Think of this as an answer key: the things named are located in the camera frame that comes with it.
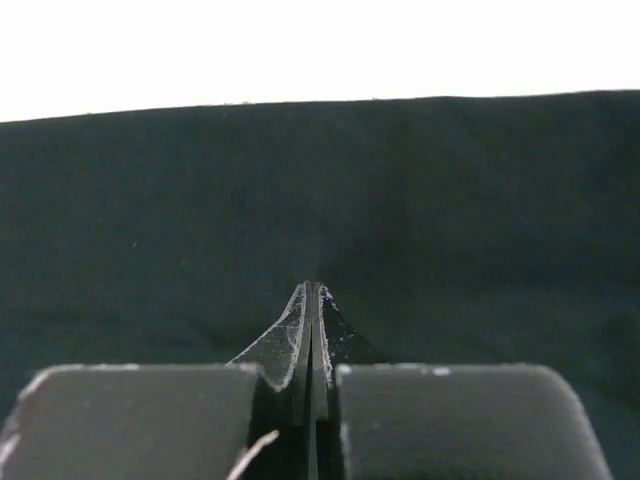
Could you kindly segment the black t shirt blue logo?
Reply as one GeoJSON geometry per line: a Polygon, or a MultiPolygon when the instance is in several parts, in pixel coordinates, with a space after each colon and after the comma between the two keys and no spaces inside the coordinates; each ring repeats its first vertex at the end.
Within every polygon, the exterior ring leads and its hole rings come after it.
{"type": "Polygon", "coordinates": [[[1,407],[69,363],[225,361],[324,283],[388,359],[554,368],[639,475],[639,95],[1,127],[1,407]]]}

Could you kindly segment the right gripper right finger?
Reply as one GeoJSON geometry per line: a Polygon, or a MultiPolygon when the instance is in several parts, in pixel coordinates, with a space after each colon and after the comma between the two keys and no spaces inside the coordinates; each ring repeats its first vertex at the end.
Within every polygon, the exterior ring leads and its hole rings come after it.
{"type": "Polygon", "coordinates": [[[310,305],[314,479],[607,479],[585,408],[535,364],[388,363],[328,288],[310,305]]]}

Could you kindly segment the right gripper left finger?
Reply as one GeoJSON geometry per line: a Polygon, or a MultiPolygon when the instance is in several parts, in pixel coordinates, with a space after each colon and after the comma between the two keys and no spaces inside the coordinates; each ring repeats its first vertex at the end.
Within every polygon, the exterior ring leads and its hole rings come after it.
{"type": "Polygon", "coordinates": [[[309,283],[213,364],[38,371],[1,431],[5,479],[307,479],[309,283]]]}

